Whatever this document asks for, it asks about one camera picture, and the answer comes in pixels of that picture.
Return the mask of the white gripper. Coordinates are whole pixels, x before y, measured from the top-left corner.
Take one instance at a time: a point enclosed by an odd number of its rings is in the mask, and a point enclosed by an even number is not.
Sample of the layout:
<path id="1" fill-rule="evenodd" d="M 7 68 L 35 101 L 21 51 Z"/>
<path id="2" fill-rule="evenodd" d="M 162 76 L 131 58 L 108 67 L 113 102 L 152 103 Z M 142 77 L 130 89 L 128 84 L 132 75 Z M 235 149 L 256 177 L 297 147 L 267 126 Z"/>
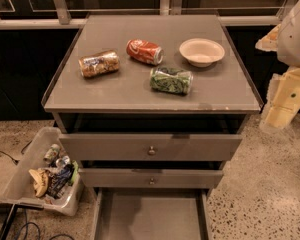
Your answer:
<path id="1" fill-rule="evenodd" d="M 265 52 L 277 51 L 280 24 L 259 39 L 255 48 Z M 261 118 L 264 125 L 286 128 L 300 110 L 300 68 L 290 67 L 282 76 L 274 74 L 270 80 L 267 103 Z"/>

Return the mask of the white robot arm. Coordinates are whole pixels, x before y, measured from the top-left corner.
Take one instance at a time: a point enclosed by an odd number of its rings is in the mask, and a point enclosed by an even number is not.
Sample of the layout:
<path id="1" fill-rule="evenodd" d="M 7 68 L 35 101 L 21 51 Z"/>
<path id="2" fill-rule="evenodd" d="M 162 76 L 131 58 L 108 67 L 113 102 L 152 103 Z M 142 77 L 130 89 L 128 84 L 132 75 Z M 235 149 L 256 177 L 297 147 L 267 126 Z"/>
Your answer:
<path id="1" fill-rule="evenodd" d="M 289 66 L 283 75 L 274 74 L 270 80 L 262 112 L 265 125 L 284 129 L 300 110 L 300 0 L 255 48 L 276 52 L 277 59 Z"/>

